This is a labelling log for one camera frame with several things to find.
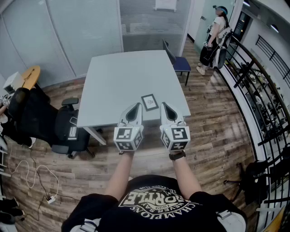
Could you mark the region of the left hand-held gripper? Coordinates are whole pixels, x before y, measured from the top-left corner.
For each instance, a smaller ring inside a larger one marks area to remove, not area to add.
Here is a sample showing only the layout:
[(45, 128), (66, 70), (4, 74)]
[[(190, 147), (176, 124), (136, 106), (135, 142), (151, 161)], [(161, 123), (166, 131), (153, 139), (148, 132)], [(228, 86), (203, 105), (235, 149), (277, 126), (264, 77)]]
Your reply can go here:
[(143, 106), (135, 103), (123, 111), (114, 128), (114, 143), (119, 151), (136, 151), (143, 140)]

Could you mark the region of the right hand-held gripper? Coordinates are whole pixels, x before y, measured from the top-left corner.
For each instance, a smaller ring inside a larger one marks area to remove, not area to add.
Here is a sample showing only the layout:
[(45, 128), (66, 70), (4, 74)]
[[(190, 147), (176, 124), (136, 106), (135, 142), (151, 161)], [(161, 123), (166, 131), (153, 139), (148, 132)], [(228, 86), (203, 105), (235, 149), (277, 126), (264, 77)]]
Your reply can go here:
[(161, 141), (168, 151), (182, 151), (190, 143), (189, 127), (180, 110), (166, 102), (160, 105)]

